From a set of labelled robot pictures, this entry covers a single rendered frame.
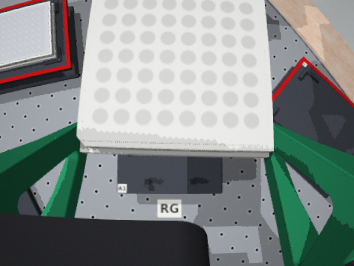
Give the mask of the grey perforated base plate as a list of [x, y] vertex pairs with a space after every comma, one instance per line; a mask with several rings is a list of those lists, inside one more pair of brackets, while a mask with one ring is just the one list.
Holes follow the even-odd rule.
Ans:
[[[74, 7], [79, 78], [1, 94], [0, 153], [77, 122], [92, 0], [67, 1], [68, 7]], [[304, 56], [348, 97], [269, 0], [265, 0], [265, 12], [272, 91]], [[118, 194], [117, 155], [87, 154], [75, 218], [189, 221], [207, 233], [210, 266], [284, 266], [264, 158], [223, 157], [222, 194]], [[30, 188], [41, 212], [65, 160]], [[332, 199], [323, 197], [285, 163], [298, 197], [320, 234], [332, 214]], [[181, 199], [181, 217], [158, 217], [158, 199]]]

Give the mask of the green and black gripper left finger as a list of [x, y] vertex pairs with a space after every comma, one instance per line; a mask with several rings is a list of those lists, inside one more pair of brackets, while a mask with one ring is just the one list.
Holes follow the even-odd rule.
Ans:
[[65, 158], [41, 216], [75, 218], [87, 153], [80, 152], [77, 123], [0, 153], [0, 212], [19, 214], [19, 197]]

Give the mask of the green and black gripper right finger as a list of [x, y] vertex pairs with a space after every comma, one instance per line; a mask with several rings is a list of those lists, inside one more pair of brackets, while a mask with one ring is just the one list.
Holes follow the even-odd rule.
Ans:
[[[273, 134], [274, 151], [264, 164], [284, 266], [345, 266], [354, 260], [354, 156], [275, 123]], [[284, 159], [332, 199], [332, 214], [320, 234]]]

